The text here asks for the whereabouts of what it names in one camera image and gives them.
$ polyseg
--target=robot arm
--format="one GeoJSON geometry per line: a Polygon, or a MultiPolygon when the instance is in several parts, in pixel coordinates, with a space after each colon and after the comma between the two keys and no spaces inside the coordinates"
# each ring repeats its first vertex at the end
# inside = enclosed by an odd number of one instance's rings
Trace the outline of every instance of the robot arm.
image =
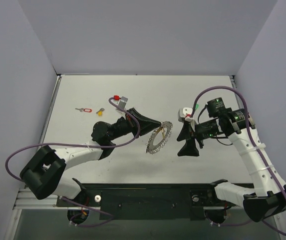
{"type": "MultiPolygon", "coordinates": [[[[122,109],[125,107],[123,99],[126,98],[122,97],[119,101],[119,107],[122,109]]],[[[127,112],[137,119],[140,126],[139,136],[161,126],[161,122],[141,115],[134,108],[127,112]]],[[[129,133],[136,136],[137,132],[138,125],[128,114],[123,114],[114,124],[99,121],[93,127],[92,141],[86,143],[84,148],[52,149],[47,145],[43,146],[23,168],[19,176],[39,200],[51,194],[75,199],[78,195],[86,193],[82,192],[82,185],[77,179],[67,178],[63,176],[63,172],[76,165],[108,157],[114,150],[115,144],[112,142],[114,139],[129,133]]]]}
{"type": "Polygon", "coordinates": [[[226,180],[218,181],[215,186],[216,197],[244,208],[247,215],[255,222],[281,213],[286,210],[286,201],[268,169],[277,176],[281,186],[286,192],[286,182],[280,177],[272,165],[266,151],[265,144],[261,143],[255,123],[249,116],[250,133],[257,146],[253,146],[246,131],[244,109],[232,111],[225,108],[221,98],[207,103],[209,117],[214,118],[201,124],[196,124],[190,117],[192,109],[185,107],[179,110],[178,119],[183,122],[177,141],[186,140],[185,145],[178,152],[178,156],[199,156],[196,141],[200,148],[204,146],[203,140],[224,134],[231,141],[241,156],[254,188],[245,188],[234,185],[226,180]],[[266,166],[256,151],[260,149],[267,160],[266,166]]]}

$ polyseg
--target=metal ring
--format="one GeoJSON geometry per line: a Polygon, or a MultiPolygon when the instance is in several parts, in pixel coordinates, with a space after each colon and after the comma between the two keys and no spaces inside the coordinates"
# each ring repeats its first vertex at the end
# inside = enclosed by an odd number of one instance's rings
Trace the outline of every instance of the metal ring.
{"type": "Polygon", "coordinates": [[[172,134],[172,127],[173,124],[170,121],[165,121],[159,128],[155,129],[148,140],[146,153],[155,154],[159,152],[159,150],[165,145],[165,143],[168,141],[168,138],[172,134]],[[166,133],[163,139],[158,144],[154,145],[154,140],[156,136],[162,131],[162,129],[166,129],[166,133]]]}

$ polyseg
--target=purple cable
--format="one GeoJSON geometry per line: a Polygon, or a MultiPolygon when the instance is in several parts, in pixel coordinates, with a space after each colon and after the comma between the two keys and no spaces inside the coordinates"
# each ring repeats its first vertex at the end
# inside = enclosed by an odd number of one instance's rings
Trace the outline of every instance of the purple cable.
{"type": "Polygon", "coordinates": [[[6,161],[5,161],[5,170],[7,171],[7,173],[9,174],[9,175],[11,175],[13,178],[15,178],[16,180],[18,180],[18,181],[22,181],[22,179],[21,178],[19,178],[19,177],[17,177],[17,176],[15,176],[10,170],[9,170],[9,168],[8,168],[8,162],[9,162],[9,160],[14,156],[14,155],[16,155],[16,154],[18,154],[18,153],[20,153],[21,151],[24,151],[24,150],[27,150],[27,149],[31,149],[31,148],[35,148],[35,147],[41,147],[41,146],[45,146],[45,145],[55,145],[55,146],[65,146],[65,147],[79,147],[79,148],[94,148],[94,149],[113,149],[113,148],[119,148],[119,147],[122,147],[122,146],[125,146],[125,145],[128,145],[128,144],[130,144],[131,142],[133,142],[135,139],[137,139],[138,138],[138,136],[139,136],[139,133],[141,132],[141,126],[140,126],[140,124],[139,124],[139,122],[138,122],[138,120],[132,115],[132,114],[130,114],[128,111],[126,111],[126,110],[124,110],[124,109],[121,109],[118,105],[116,105],[116,104],[114,104],[113,102],[112,102],[112,100],[114,100],[114,98],[113,97],[111,97],[109,100],[108,100],[108,102],[110,103],[110,104],[112,104],[114,107],[116,107],[117,109],[119,109],[120,111],[122,111],[122,112],[124,112],[124,113],[126,113],[127,115],[129,115],[130,117],[131,117],[131,119],[133,119],[135,122],[136,122],[136,124],[137,124],[137,133],[136,133],[136,135],[130,140],[130,141],[127,141],[127,142],[125,142],[125,143],[122,143],[122,144],[119,144],[119,145],[115,145],[115,146],[98,146],[98,145],[83,145],[83,144],[67,144],[67,143],[57,143],[57,142],[46,142],[46,143],[39,143],[39,144],[34,144],[34,145],[30,145],[30,146],[27,146],[27,147],[23,147],[23,148],[21,148],[21,149],[19,149],[19,150],[17,150],[17,151],[15,151],[15,152],[13,152],[10,156],[8,156],[8,158],[6,159],[6,161]]]}
{"type": "MultiPolygon", "coordinates": [[[[255,143],[255,141],[254,141],[254,139],[253,139],[253,136],[252,136],[252,134],[251,134],[251,132],[250,132],[249,120],[248,120],[248,108],[247,108],[246,101],[245,101],[243,95],[242,95],[240,92],[238,92],[237,90],[235,90],[235,89],[233,89],[233,88],[231,88],[231,87],[228,87],[228,86],[213,86],[213,87],[210,87],[210,88],[205,89],[204,91],[202,91],[200,94],[198,94],[198,96],[196,97],[196,99],[195,99],[195,101],[194,101],[193,112],[192,112],[192,114],[191,114],[191,117],[193,117],[193,115],[194,115],[194,113],[195,113],[196,104],[197,104],[197,101],[199,100],[199,98],[200,98],[203,94],[205,94],[205,93],[207,93],[207,92],[209,92],[209,91],[211,91],[211,90],[216,90],[216,89],[226,89],[226,90],[232,91],[232,92],[234,92],[235,94],[237,94],[237,95],[239,96],[239,98],[242,100],[243,105],[244,105],[244,111],[245,111],[245,123],[246,123],[247,133],[248,133],[248,136],[249,136],[249,139],[250,139],[252,145],[253,145],[254,147],[257,147],[257,145],[256,145],[256,143],[255,143]]],[[[263,155],[262,151],[261,151],[260,149],[257,149],[257,152],[258,152],[259,156],[262,158],[262,160],[263,160],[265,166],[268,166],[268,162],[267,162],[265,156],[263,155]]],[[[285,198],[285,200],[286,200],[286,192],[285,192],[285,190],[283,189],[281,183],[280,183],[279,180],[277,179],[277,177],[276,177],[276,175],[274,174],[274,172],[270,169],[270,167],[268,168],[268,171],[269,171],[269,173],[271,174],[271,176],[273,177],[274,181],[276,182],[278,188],[280,189],[280,191],[282,192],[282,194],[284,195],[284,198],[285,198]]],[[[280,231],[279,229],[277,229],[276,227],[271,226],[268,222],[266,222],[266,221],[264,221],[264,220],[263,220],[263,223],[264,223],[265,225],[267,225],[268,227],[270,227],[271,229],[273,229],[273,230],[275,230],[276,232],[278,232],[279,234],[286,236],[286,232],[280,231]]]]}
{"type": "MultiPolygon", "coordinates": [[[[88,207],[88,206],[85,206],[85,205],[82,205],[82,204],[78,204],[77,202],[74,202],[74,201],[72,201],[72,200],[70,200],[70,199],[68,199],[68,198],[66,198],[66,197],[62,197],[61,198],[62,200],[64,200],[64,201],[66,201],[66,202],[68,202],[68,203],[70,203],[70,204],[74,204],[74,205],[76,205],[76,206],[79,206],[79,207],[82,207],[82,208],[85,208],[85,209],[88,209],[88,210],[91,210],[91,211],[94,211],[94,212],[97,212],[97,213],[100,213],[100,214],[104,214],[104,215],[107,215],[107,216],[110,216],[111,218],[110,219],[108,219],[108,220],[106,220],[106,221],[103,221],[103,222],[100,222],[100,223],[96,223],[96,224],[90,224],[90,225],[76,225],[76,226],[79,226],[79,227],[81,227],[81,228],[93,228],[93,227],[98,227],[98,226],[102,226],[102,225],[104,225],[104,224],[106,224],[106,223],[109,223],[110,221],[112,221],[113,219],[114,219],[114,216],[112,215],[112,214],[110,214],[110,213],[108,213],[108,212],[103,212],[103,211],[101,211],[101,210],[97,210],[97,209],[93,209],[93,208],[91,208],[91,207],[88,207]]],[[[73,219],[74,218],[76,218],[76,217],[78,217],[78,216],[80,216],[80,215],[82,215],[81,213],[80,214],[76,214],[76,215],[74,215],[74,216],[72,216],[71,217],[71,219],[70,219],[70,221],[73,221],[73,219]]]]}

